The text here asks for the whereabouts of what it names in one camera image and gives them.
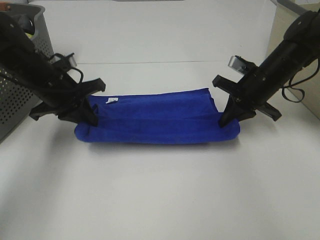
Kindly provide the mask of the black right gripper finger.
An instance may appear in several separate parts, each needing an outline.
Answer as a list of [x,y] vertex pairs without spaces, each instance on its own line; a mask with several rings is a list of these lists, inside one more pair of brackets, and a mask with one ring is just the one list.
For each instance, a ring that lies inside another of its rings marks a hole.
[[221,75],[217,75],[213,80],[212,84],[215,88],[219,88],[228,94],[239,94],[240,88],[236,82],[233,82]]
[[225,127],[233,120],[240,122],[251,119],[255,116],[256,111],[250,104],[242,99],[229,96],[226,107],[218,121],[218,124],[220,127]]

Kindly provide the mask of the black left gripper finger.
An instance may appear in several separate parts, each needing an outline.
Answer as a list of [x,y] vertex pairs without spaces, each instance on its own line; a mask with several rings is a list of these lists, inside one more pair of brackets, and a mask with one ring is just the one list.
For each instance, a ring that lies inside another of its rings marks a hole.
[[98,125],[98,117],[96,116],[87,98],[80,100],[74,105],[72,119],[75,123],[87,123],[91,126]]
[[75,88],[76,92],[81,92],[81,93],[96,93],[96,92],[104,92],[105,90],[106,90],[106,84],[103,82],[101,78],[81,82]]

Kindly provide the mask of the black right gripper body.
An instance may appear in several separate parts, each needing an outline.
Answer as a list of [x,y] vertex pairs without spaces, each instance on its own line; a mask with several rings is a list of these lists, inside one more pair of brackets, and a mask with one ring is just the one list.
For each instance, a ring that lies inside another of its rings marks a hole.
[[268,100],[282,86],[282,68],[269,64],[256,66],[236,84],[234,101],[237,106],[235,118],[238,121],[251,119],[259,111],[277,121],[282,115]]

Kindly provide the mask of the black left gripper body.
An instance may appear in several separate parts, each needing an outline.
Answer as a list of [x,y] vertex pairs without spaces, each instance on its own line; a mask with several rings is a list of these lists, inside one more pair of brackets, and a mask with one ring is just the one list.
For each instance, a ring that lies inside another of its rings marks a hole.
[[72,118],[74,106],[86,99],[83,92],[76,92],[79,83],[84,82],[84,73],[77,67],[64,71],[48,62],[37,65],[29,71],[30,89],[41,103],[31,109],[33,120],[45,115],[55,115],[59,120],[75,123]]

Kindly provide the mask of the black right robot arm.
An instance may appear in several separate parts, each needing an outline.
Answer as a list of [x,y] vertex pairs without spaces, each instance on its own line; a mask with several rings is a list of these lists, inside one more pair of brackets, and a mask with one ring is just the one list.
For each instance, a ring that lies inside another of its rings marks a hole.
[[320,14],[306,11],[286,30],[281,43],[257,66],[232,56],[229,67],[243,76],[238,82],[217,75],[212,84],[229,94],[218,121],[224,127],[233,120],[253,118],[257,111],[277,121],[282,115],[268,100],[299,71],[320,57]]

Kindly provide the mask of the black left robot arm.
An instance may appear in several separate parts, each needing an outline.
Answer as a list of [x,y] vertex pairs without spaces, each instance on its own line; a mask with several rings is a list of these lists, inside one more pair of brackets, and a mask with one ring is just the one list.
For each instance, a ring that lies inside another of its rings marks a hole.
[[45,56],[15,19],[0,13],[0,63],[8,71],[6,79],[41,100],[29,113],[32,119],[54,114],[62,121],[98,125],[88,96],[105,91],[106,85],[100,78],[84,81],[73,56]]

